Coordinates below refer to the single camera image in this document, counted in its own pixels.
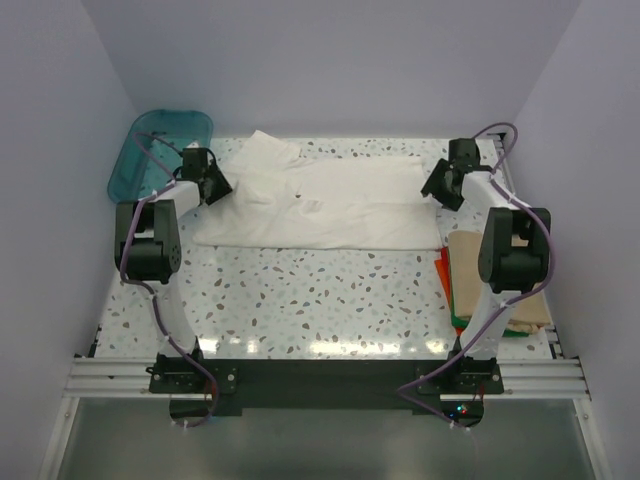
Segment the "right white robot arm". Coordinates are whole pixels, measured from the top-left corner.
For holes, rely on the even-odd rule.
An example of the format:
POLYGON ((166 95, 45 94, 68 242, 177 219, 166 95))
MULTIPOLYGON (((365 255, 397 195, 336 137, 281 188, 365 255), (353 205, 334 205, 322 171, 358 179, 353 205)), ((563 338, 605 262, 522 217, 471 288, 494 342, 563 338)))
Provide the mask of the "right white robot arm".
POLYGON ((421 194, 451 211, 469 202, 485 217, 477 260, 479 302, 449 359, 435 370, 446 372, 452 390, 466 393, 481 380, 478 365, 496 362, 515 305, 549 283, 554 269, 551 215, 501 187, 496 170, 481 163, 473 138, 449 142, 448 158, 438 161, 421 194))

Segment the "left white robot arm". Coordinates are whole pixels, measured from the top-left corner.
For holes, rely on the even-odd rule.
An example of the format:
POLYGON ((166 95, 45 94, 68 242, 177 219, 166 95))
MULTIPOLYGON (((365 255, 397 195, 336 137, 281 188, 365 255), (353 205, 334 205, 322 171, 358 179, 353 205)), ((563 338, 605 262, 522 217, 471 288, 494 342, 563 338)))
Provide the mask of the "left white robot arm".
POLYGON ((173 382, 185 392, 196 392, 206 383, 207 368, 201 363, 199 342, 179 292, 179 220, 228 196, 232 187, 210 148, 189 146, 180 156, 178 174, 164 187, 141 199, 117 204, 114 261, 123 283, 149 295, 159 337, 158 362, 162 366, 176 363, 173 382))

